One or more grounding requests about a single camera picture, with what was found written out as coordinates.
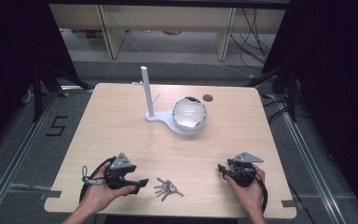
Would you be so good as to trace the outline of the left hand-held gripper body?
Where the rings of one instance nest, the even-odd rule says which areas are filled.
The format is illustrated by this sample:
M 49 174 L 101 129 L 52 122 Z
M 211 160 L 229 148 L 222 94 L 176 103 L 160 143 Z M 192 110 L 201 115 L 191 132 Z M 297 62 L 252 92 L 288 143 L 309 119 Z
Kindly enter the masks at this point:
M 104 171 L 104 179 L 110 189 L 121 189 L 126 186 L 136 186 L 134 181 L 126 180 L 125 175 L 133 173 L 136 166 L 131 163 L 129 158 L 120 152 L 111 161 L 111 164 Z

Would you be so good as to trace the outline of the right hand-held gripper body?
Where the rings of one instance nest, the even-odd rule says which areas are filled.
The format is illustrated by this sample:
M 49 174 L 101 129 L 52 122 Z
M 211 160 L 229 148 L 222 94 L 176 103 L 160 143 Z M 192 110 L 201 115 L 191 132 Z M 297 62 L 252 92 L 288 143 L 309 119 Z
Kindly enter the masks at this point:
M 242 152 L 227 160 L 227 164 L 230 167 L 227 175 L 240 187 L 248 187 L 255 179 L 256 170 L 254 163 L 263 161 L 263 159 L 250 153 Z

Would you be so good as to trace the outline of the person's right hand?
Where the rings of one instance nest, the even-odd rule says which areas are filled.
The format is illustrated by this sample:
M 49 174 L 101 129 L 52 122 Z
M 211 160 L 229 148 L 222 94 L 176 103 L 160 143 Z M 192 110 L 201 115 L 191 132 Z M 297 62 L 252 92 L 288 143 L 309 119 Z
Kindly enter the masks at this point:
M 246 188 L 240 187 L 230 176 L 227 177 L 227 182 L 234 189 L 241 207 L 248 216 L 253 213 L 263 214 L 263 192 L 256 181 Z

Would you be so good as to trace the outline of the person's left hand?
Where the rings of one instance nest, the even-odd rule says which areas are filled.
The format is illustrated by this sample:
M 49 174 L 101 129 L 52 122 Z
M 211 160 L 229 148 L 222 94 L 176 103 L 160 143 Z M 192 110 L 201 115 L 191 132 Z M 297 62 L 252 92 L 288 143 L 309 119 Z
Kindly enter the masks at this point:
M 106 184 L 90 186 L 79 209 L 83 214 L 94 215 L 103 211 L 113 200 L 126 196 L 135 190 L 135 186 L 126 186 L 120 189 L 110 189 Z

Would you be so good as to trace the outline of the bunch of silver keys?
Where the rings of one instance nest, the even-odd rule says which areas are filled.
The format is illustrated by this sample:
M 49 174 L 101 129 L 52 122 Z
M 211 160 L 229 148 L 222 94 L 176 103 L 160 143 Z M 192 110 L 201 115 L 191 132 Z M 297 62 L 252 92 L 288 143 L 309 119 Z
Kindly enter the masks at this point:
M 163 180 L 158 177 L 157 181 L 159 184 L 154 187 L 156 190 L 155 195 L 157 198 L 160 198 L 162 202 L 173 194 L 178 194 L 181 197 L 184 196 L 184 194 L 173 184 L 171 180 Z

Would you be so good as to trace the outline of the shiny silver bowl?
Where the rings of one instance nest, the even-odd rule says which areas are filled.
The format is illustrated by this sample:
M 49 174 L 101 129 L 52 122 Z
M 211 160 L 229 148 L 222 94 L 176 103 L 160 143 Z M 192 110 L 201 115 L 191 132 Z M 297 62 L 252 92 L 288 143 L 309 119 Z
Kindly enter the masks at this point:
M 207 119 L 207 109 L 204 103 L 194 97 L 184 97 L 175 103 L 172 117 L 176 126 L 184 131 L 202 129 Z

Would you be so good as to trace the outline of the white stand with pole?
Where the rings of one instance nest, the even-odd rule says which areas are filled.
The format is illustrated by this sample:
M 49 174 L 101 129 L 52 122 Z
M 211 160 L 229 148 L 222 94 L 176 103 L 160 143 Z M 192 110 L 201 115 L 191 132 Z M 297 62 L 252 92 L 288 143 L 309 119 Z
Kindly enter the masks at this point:
M 150 82 L 149 82 L 149 75 L 148 75 L 148 69 L 146 66 L 142 65 L 140 67 L 141 69 L 141 76 L 142 80 L 139 82 L 133 82 L 133 85 L 139 85 L 143 88 L 145 92 L 145 99 L 146 99 L 146 105 L 147 105 L 147 112 L 145 113 L 145 119 L 149 122 L 160 122 L 165 124 L 168 129 L 176 133 L 178 135 L 184 136 L 184 137 L 192 137 L 200 133 L 204 127 L 198 131 L 184 131 L 179 129 L 176 124 L 174 123 L 173 117 L 172 117 L 172 110 L 175 104 L 168 109 L 167 111 L 157 111 L 154 109 L 154 103 L 159 98 L 159 95 L 157 95 L 155 98 L 152 98 L 151 94 L 151 88 L 150 88 Z

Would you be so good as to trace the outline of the dark curtain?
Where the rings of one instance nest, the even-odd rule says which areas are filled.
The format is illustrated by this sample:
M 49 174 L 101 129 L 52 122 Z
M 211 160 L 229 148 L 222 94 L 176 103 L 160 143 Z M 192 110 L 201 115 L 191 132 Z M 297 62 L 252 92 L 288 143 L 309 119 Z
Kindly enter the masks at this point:
M 303 99 L 358 199 L 358 0 L 289 0 L 266 70 L 291 51 Z
M 49 0 L 0 0 L 0 133 L 34 75 L 53 90 L 77 79 Z

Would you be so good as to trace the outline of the light wooden shelf unit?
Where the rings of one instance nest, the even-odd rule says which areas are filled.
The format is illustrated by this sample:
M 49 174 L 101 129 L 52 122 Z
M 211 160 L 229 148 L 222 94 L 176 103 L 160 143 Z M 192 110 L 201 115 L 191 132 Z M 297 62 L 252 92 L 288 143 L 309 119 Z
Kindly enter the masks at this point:
M 100 30 L 108 56 L 118 56 L 127 30 L 213 33 L 217 57 L 224 61 L 232 33 L 251 29 L 245 21 L 255 19 L 254 30 L 273 35 L 280 28 L 283 9 L 223 7 L 147 7 L 51 4 L 53 17 L 63 29 Z

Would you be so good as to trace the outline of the aluminium floor rail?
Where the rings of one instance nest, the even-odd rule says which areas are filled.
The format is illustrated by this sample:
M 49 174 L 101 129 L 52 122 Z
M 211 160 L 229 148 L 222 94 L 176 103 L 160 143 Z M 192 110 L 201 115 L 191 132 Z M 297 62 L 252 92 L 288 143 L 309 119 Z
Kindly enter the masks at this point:
M 42 104 L 42 111 L 40 112 L 40 115 L 36 119 L 33 119 L 26 135 L 24 135 L 23 139 L 21 140 L 21 144 L 16 149 L 16 152 L 11 160 L 5 166 L 5 171 L 0 177 L 0 205 L 7 194 L 10 184 L 20 170 L 21 165 L 31 148 L 31 145 L 34 142 L 49 109 L 51 108 L 51 105 L 57 97 L 57 92 L 48 94 L 45 102 Z
M 326 179 L 322 174 L 322 170 L 318 167 L 316 160 L 313 158 L 310 148 L 307 145 L 301 131 L 299 130 L 292 116 L 289 114 L 289 105 L 287 103 L 279 103 L 281 109 L 286 109 L 286 112 L 282 114 L 286 125 L 296 142 L 296 146 L 301 155 L 303 162 L 310 174 L 312 183 L 316 188 L 320 199 L 324 205 L 324 208 L 330 217 L 333 224 L 346 224 L 346 220 L 342 215 L 342 212 L 338 206 L 337 200 L 334 197 L 331 189 L 328 187 Z

